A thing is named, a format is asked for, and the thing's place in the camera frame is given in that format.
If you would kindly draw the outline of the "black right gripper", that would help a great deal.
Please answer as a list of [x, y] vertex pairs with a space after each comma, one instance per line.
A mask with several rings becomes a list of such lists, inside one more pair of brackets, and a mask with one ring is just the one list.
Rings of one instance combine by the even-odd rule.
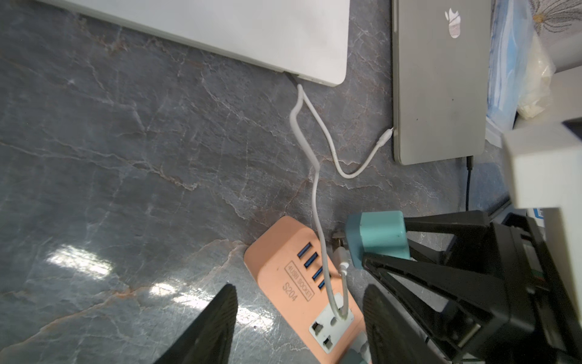
[[[365, 253], [362, 265], [418, 321], [447, 358], [488, 363], [579, 363], [581, 327], [531, 218], [492, 222], [474, 210], [405, 218], [407, 232], [450, 234], [446, 250], [409, 239], [413, 262]], [[398, 275], [448, 300], [438, 312]]]

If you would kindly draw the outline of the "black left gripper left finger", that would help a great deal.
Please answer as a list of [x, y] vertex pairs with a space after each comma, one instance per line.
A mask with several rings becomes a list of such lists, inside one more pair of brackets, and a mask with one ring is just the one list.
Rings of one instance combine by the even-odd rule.
[[224, 285], [156, 364], [229, 362], [237, 311], [236, 288]]

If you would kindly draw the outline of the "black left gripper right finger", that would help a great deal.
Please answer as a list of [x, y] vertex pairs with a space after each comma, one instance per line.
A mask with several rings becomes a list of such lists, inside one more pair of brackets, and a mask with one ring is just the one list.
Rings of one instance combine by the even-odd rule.
[[363, 316], [373, 363], [442, 363], [380, 289], [369, 285]]

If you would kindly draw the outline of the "teal charger adapter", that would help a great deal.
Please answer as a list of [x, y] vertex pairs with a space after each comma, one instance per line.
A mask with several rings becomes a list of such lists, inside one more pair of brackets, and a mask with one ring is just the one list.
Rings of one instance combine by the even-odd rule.
[[360, 212], [348, 216], [343, 230], [335, 236], [332, 262], [340, 271], [350, 265], [362, 269], [365, 253], [410, 259], [409, 241], [400, 211]]

